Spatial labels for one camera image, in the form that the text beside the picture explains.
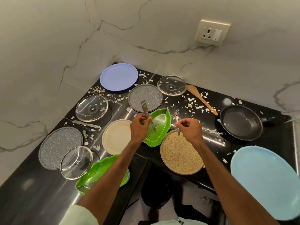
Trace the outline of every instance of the tan speckled plate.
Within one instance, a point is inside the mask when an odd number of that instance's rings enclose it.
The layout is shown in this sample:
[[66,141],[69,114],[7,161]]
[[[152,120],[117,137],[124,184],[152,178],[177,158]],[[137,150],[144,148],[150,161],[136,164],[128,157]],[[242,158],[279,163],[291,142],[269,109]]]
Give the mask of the tan speckled plate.
[[160,145],[160,156],[165,165],[180,175],[197,173],[204,165],[200,155],[177,130],[170,131]]

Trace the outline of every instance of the person's right arm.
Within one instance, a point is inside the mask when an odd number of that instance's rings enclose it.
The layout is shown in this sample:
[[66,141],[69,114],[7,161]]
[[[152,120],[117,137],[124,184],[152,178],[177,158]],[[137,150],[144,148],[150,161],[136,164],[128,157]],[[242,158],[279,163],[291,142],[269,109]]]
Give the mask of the person's right arm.
[[175,125],[201,156],[231,225],[279,225],[206,146],[202,138],[202,127],[197,119],[185,118]]

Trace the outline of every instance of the glass lid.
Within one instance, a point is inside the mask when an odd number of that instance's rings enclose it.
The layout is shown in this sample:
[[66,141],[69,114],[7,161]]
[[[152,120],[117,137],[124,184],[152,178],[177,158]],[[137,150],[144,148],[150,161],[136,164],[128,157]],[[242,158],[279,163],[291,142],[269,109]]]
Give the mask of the glass lid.
[[182,95],[187,90],[186,82],[178,76],[165,76],[157,82],[157,88],[165,95]]
[[93,153],[85,146],[79,146],[66,153],[60,164],[60,172],[68,180],[84,176],[93,163]]
[[83,122],[99,120],[108,109],[107,99],[100,95],[89,95],[83,98],[76,107],[76,117]]

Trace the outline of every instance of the forearm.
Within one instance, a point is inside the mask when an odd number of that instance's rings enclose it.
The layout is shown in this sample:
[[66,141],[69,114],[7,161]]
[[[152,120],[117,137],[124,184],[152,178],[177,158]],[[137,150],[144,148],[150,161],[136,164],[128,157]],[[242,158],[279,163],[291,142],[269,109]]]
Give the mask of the forearm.
[[235,180],[204,142],[193,146],[203,159],[207,173],[232,225],[278,225],[265,208]]
[[99,181],[78,202],[102,225],[113,204],[131,159],[140,144],[130,142]]

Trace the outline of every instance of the person's left arm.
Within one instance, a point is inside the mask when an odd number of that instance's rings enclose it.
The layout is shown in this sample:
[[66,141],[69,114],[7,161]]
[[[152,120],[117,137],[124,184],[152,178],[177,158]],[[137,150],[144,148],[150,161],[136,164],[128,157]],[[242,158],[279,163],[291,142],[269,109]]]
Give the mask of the person's left arm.
[[88,209],[95,216],[99,225],[103,224],[115,200],[126,169],[134,153],[147,135],[148,126],[152,117],[148,117],[144,123],[145,120],[146,114],[139,114],[133,119],[130,124],[130,142],[106,173],[77,203],[77,205]]

